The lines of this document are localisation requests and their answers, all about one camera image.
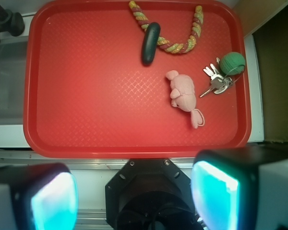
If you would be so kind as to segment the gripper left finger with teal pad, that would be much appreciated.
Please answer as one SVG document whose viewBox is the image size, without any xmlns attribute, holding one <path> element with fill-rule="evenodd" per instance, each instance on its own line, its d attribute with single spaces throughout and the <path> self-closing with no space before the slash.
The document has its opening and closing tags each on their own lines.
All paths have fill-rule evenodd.
<svg viewBox="0 0 288 230">
<path fill-rule="evenodd" d="M 72 230 L 78 188 L 62 163 L 0 167 L 0 230 Z"/>
</svg>

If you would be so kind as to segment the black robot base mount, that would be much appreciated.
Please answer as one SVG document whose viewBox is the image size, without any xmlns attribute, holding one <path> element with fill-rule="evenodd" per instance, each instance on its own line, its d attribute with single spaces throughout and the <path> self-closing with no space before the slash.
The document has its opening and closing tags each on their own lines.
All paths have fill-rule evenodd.
<svg viewBox="0 0 288 230">
<path fill-rule="evenodd" d="M 130 159 L 105 186 L 115 230 L 202 230 L 190 178 L 169 159 Z"/>
</svg>

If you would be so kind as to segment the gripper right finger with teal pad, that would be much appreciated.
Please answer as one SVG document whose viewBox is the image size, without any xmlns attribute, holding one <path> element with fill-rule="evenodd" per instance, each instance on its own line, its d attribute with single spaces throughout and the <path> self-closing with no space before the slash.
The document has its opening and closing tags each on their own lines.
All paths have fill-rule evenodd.
<svg viewBox="0 0 288 230">
<path fill-rule="evenodd" d="M 191 192 L 210 230 L 288 230 L 288 146 L 202 150 Z"/>
</svg>

